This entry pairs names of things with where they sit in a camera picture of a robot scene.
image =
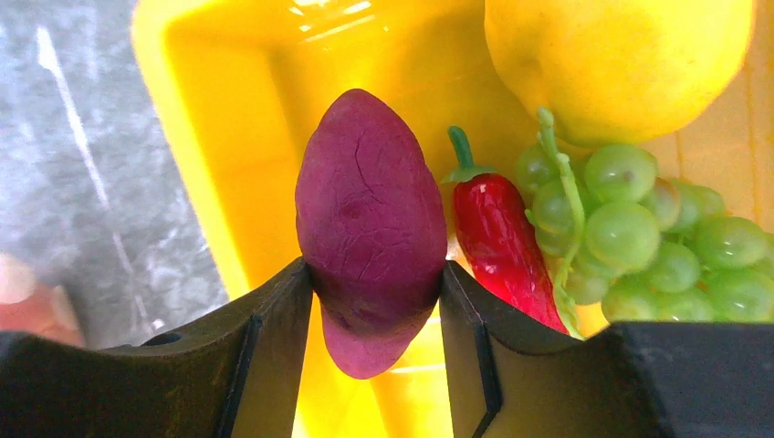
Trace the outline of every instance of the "yellow tray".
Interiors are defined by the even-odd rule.
[[[300,159],[344,90],[393,107],[436,177],[455,167],[448,125],[465,128],[480,164],[509,176],[537,131],[491,66],[480,0],[141,0],[132,37],[231,298],[299,254]],[[662,174],[717,189],[729,210],[768,231],[772,65],[774,0],[762,0],[748,61],[726,92],[690,126],[644,145]],[[448,201],[450,188],[443,194]],[[586,333],[605,324],[598,307],[579,312]],[[356,381],[330,360],[315,304],[294,436],[452,436],[437,312],[389,372]]]

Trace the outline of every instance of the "purple sweet potato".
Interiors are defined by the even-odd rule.
[[[309,139],[296,208],[328,352],[369,379],[401,357],[440,292],[446,225],[419,143],[379,99],[345,92]]]

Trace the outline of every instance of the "chili pepper stem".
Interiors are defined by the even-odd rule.
[[[555,162],[559,168],[561,184],[564,192],[570,201],[570,211],[572,213],[572,243],[567,254],[562,259],[556,275],[553,278],[554,301],[559,312],[561,322],[567,328],[567,331],[573,338],[585,339],[578,331],[578,316],[575,313],[575,300],[572,299],[564,290],[567,282],[567,275],[570,273],[570,264],[578,250],[581,249],[583,241],[583,231],[585,228],[586,214],[583,212],[583,202],[581,194],[578,192],[578,185],[575,183],[575,176],[570,167],[570,157],[559,152],[554,136],[554,116],[546,108],[538,108],[538,122],[540,124],[540,133],[538,141],[543,151]]]
[[[449,173],[441,183],[465,183],[472,180],[475,176],[483,173],[495,173],[491,167],[476,166],[473,163],[473,153],[470,151],[470,142],[467,135],[457,126],[451,126],[448,129],[449,139],[455,147],[455,154],[460,167]]]

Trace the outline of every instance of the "gray marble surface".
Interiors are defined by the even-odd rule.
[[[0,0],[0,251],[63,284],[92,348],[227,298],[130,42],[134,0]]]

